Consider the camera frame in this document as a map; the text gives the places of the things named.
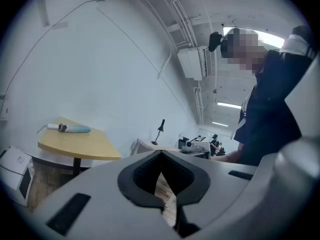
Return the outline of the white appliance with dark panel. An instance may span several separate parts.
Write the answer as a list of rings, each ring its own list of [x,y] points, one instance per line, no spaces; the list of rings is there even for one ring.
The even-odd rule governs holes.
[[[24,207],[28,203],[34,174],[30,155],[13,146],[0,154],[0,184],[11,200]]]

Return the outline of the blue umbrella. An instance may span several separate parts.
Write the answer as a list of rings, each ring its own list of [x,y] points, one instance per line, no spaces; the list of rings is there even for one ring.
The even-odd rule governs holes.
[[[74,124],[45,124],[40,130],[37,131],[39,133],[42,129],[46,128],[47,130],[57,130],[60,133],[89,133],[91,129],[84,125],[74,125]]]

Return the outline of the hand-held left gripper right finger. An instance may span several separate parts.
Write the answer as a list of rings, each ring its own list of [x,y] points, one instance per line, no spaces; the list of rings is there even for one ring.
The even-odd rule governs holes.
[[[161,152],[161,172],[176,197],[176,229],[164,225],[161,240],[246,240],[249,218],[239,204],[247,179],[231,171],[254,174],[256,167]]]

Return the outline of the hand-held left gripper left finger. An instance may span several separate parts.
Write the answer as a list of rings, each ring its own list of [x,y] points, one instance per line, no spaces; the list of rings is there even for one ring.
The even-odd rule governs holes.
[[[128,165],[150,155],[138,154],[92,167],[51,193],[26,223],[43,240],[180,240],[160,209],[139,207],[123,196],[118,175]],[[76,193],[90,196],[66,235],[47,222]]]

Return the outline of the yellow wooden table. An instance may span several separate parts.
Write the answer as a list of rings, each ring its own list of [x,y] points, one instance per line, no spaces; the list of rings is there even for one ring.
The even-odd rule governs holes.
[[[82,125],[61,116],[54,123],[48,124]],[[104,131],[90,129],[91,132],[88,133],[69,133],[45,128],[38,141],[38,147],[47,152],[73,158],[74,177],[80,174],[82,160],[117,161],[122,158]]]

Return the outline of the black desk lamp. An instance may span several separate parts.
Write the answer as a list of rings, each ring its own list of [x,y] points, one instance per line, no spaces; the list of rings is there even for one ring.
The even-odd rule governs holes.
[[[157,129],[157,136],[156,136],[155,140],[152,140],[152,141],[151,141],[151,143],[152,143],[153,145],[155,145],[155,146],[158,145],[157,140],[158,140],[161,132],[164,131],[164,124],[165,124],[165,119],[162,120],[160,127]]]

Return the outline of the white ceiling conduit pipes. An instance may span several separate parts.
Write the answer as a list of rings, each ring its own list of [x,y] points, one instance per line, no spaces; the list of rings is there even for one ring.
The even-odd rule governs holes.
[[[186,9],[182,5],[181,0],[163,0],[168,10],[173,16],[178,29],[181,32],[183,41],[179,47],[194,48],[198,46],[194,29],[191,24],[191,18],[188,16]]]

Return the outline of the white ceiling air conditioner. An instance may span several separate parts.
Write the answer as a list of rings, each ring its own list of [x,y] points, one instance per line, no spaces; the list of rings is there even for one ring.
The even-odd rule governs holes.
[[[215,73],[211,52],[207,46],[180,49],[177,56],[188,79],[202,81]]]

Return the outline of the grey wall electrical panel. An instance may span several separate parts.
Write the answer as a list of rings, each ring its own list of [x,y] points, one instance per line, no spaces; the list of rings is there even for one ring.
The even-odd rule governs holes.
[[[0,93],[0,121],[8,120],[8,102],[6,99],[6,95],[4,93]]]

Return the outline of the large ceiling light panel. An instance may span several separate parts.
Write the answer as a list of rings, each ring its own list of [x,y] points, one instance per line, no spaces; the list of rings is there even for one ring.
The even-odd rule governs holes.
[[[233,32],[238,33],[239,37],[237,39],[239,39],[240,44],[246,43],[247,45],[265,46],[279,50],[282,48],[285,42],[285,40],[281,37],[259,30],[226,26],[224,26],[222,29],[224,36]]]

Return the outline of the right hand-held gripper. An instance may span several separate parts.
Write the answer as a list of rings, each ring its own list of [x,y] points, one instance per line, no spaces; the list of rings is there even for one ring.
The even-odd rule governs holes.
[[[198,136],[193,139],[183,137],[178,140],[178,149],[181,153],[194,157],[211,156],[210,142],[207,137]]]

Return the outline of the person's right forearm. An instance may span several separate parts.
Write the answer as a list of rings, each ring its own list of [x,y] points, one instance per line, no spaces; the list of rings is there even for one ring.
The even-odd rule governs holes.
[[[241,155],[242,155],[241,150],[235,150],[223,156],[212,156],[211,160],[216,162],[224,162],[224,163],[237,163]]]

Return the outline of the person's black shirt torso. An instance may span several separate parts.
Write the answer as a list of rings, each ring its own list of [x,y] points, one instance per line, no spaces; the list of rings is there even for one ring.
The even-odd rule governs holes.
[[[300,82],[312,59],[307,56],[270,50],[256,85],[243,102],[239,118],[245,123],[237,129],[234,140],[243,145],[237,163],[258,166],[262,157],[277,153],[302,134],[285,102]]]

